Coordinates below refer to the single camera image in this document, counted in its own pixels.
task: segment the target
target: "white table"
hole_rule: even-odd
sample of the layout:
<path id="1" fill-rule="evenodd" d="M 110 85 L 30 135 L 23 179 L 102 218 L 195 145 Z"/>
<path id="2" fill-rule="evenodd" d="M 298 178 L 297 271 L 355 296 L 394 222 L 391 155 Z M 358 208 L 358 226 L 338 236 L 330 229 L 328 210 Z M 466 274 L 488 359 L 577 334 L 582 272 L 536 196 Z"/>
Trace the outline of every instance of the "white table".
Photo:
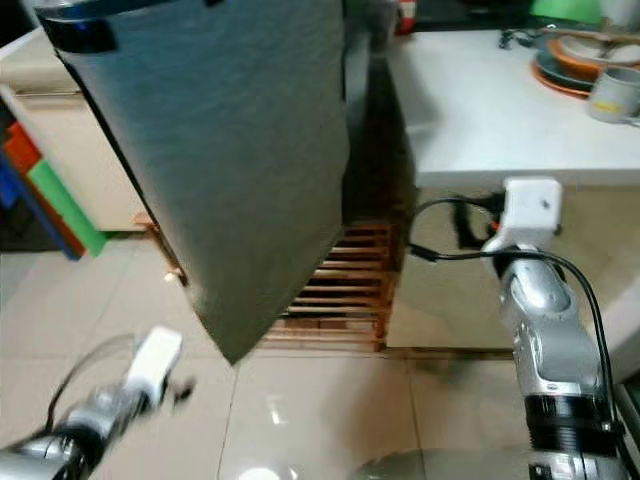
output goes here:
<path id="1" fill-rule="evenodd" d="M 389 64 L 418 187 L 551 174 L 566 185 L 640 185 L 640 129 L 593 120 L 531 74 L 534 51 L 497 31 L 417 33 Z"/>

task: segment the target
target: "orange plate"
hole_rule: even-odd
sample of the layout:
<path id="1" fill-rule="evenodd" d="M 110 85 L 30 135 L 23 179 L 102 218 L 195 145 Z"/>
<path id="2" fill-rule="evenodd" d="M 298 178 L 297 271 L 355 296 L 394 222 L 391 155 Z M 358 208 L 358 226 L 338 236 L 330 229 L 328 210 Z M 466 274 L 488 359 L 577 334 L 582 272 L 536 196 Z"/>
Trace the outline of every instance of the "orange plate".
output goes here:
<path id="1" fill-rule="evenodd" d="M 531 71 L 533 72 L 533 76 L 536 77 L 543 85 L 555 90 L 556 92 L 561 92 L 566 95 L 571 95 L 572 97 L 581 98 L 582 100 L 589 97 L 589 92 L 583 92 L 582 90 L 574 90 L 573 88 L 563 87 L 561 85 L 556 85 L 547 77 L 545 77 L 538 66 L 538 62 L 535 59 L 531 62 Z"/>
<path id="2" fill-rule="evenodd" d="M 560 40 L 557 38 L 549 40 L 549 51 L 568 73 L 580 80 L 594 82 L 596 78 L 598 78 L 598 75 L 600 75 L 600 70 L 605 67 L 605 65 L 595 62 L 587 62 L 570 57 L 564 53 L 560 45 Z"/>

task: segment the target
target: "tile floor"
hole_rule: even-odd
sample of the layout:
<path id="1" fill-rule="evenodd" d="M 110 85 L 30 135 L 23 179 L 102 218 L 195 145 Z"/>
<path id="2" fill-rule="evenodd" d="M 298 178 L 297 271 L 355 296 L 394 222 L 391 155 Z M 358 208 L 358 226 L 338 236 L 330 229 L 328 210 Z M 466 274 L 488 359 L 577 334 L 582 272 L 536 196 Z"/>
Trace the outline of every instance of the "tile floor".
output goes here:
<path id="1" fill-rule="evenodd" d="M 231 368 L 146 240 L 95 259 L 0 258 L 0 442 L 41 425 L 74 359 L 113 335 L 180 330 L 176 379 L 189 403 L 133 426 L 97 479 L 526 479 L 527 433 L 513 365 L 354 353 L 257 351 Z M 120 355 L 65 394 L 116 380 Z"/>

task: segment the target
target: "gray fabric sheet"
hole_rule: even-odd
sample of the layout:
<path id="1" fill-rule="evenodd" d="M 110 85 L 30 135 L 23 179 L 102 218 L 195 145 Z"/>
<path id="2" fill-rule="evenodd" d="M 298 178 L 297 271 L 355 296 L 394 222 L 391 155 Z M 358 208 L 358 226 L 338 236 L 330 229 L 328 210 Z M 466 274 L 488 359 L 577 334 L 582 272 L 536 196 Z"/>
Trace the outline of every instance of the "gray fabric sheet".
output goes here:
<path id="1" fill-rule="evenodd" d="M 341 1 L 176 0 L 107 21 L 117 51 L 61 57 L 237 362 L 341 230 Z"/>

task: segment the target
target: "green folder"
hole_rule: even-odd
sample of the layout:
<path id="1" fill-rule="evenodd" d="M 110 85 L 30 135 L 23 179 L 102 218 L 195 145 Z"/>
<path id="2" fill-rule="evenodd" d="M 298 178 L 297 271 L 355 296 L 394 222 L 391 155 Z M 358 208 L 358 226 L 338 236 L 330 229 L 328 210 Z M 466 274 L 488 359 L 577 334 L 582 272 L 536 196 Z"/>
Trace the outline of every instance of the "green folder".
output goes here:
<path id="1" fill-rule="evenodd" d="M 600 0 L 536 0 L 531 14 L 599 25 Z"/>
<path id="2" fill-rule="evenodd" d="M 106 236 L 91 224 L 51 165 L 42 159 L 29 170 L 27 176 L 91 255 L 99 255 L 107 242 Z"/>

